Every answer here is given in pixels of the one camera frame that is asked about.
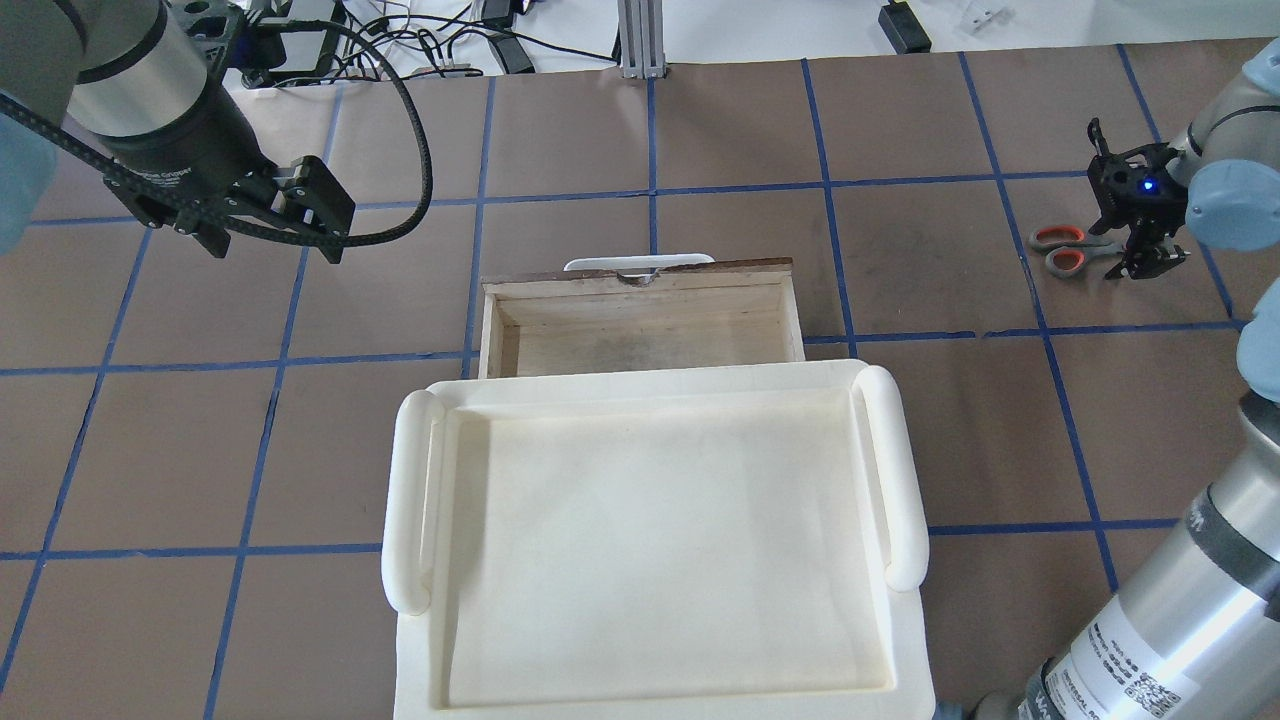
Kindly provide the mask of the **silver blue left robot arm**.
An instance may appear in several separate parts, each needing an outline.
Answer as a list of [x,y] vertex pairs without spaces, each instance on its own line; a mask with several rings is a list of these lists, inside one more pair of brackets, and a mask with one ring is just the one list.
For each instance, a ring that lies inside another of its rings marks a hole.
[[3,246],[13,246],[55,170],[65,119],[116,169],[104,184],[140,223],[224,258],[227,223],[250,217],[332,263],[355,204],[316,156],[279,167],[224,87],[229,69],[285,61],[269,3],[5,1]]

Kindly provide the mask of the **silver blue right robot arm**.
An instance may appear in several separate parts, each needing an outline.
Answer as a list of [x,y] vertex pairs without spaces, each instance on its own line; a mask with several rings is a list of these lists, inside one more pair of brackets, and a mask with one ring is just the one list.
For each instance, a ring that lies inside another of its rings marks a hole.
[[[1092,119],[1092,234],[1126,229],[1112,279],[1153,279],[1187,260],[1180,228],[1215,249],[1277,242],[1277,42],[1172,141],[1115,152]],[[975,719],[1252,719],[1277,700],[1277,287],[1243,327],[1236,369],[1245,447],[1162,543],[1020,696]]]

